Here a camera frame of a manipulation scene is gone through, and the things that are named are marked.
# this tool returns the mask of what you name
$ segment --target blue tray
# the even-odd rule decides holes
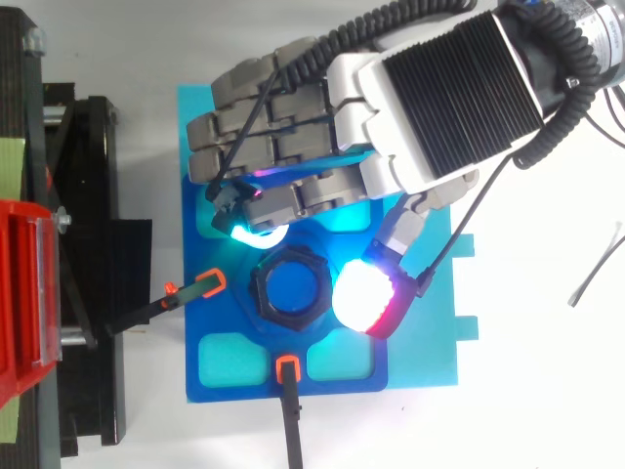
[[[210,223],[214,210],[204,197],[206,188],[188,179],[190,150],[186,126],[213,108],[210,87],[179,87],[185,283],[193,282],[196,276],[213,267],[220,268],[229,282],[225,292],[187,305],[189,400],[277,397],[281,389],[272,364],[284,354],[300,358],[304,371],[299,383],[302,395],[456,384],[456,341],[477,339],[478,326],[475,317],[455,317],[450,259],[472,256],[473,238],[461,236],[437,270],[426,298],[413,303],[388,341],[374,340],[344,328],[331,311],[303,332],[262,320],[256,313],[248,285],[250,271],[265,252],[213,230]],[[322,162],[314,162],[300,167],[299,176],[323,169]],[[283,177],[277,174],[266,178],[264,184],[280,184]],[[328,259],[336,280],[343,265],[362,254],[395,200],[396,197],[390,197],[362,202],[300,222],[290,228],[282,244],[305,245]],[[449,235],[448,210],[432,214],[402,266],[416,276]],[[295,291],[297,286],[295,278],[285,291]]]

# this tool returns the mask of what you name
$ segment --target led light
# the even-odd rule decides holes
[[[232,229],[230,237],[256,249],[269,249],[281,242],[288,230],[288,225],[280,225],[270,232],[254,234],[237,225]]]
[[[386,274],[354,259],[345,265],[334,285],[334,315],[346,327],[365,332],[382,317],[394,294]]]

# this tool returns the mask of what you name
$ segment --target black clamp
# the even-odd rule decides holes
[[[294,356],[280,357],[276,362],[276,371],[278,383],[282,384],[284,391],[280,397],[280,403],[282,404],[289,469],[303,469],[299,425],[302,407],[297,390],[297,382],[301,379],[300,362]]]
[[[176,310],[200,296],[210,298],[226,289],[226,277],[219,269],[211,269],[195,280],[195,283],[181,288],[167,282],[166,296],[116,319],[106,328],[109,335],[119,334],[135,325],[148,323],[158,315]]]

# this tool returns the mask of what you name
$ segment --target red plastic bin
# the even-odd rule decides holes
[[[58,253],[49,210],[0,200],[0,407],[61,358]]]

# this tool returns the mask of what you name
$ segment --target robotic arm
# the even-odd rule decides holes
[[[187,127],[190,178],[210,183],[213,226],[238,239],[268,234],[267,247],[299,220],[402,194],[359,267],[349,263],[335,285],[339,320],[376,337],[393,333],[432,281],[439,259],[416,279],[399,267],[430,211],[463,197],[487,159],[502,160],[494,177],[510,160],[538,162],[599,89],[625,76],[622,0],[506,4],[427,42],[410,26],[475,6],[402,0],[245,61],[213,83],[216,110]],[[401,40],[381,49],[376,39],[399,30]],[[302,169],[316,174],[265,185]],[[370,320],[349,323],[340,291],[363,272],[389,282],[388,297]]]

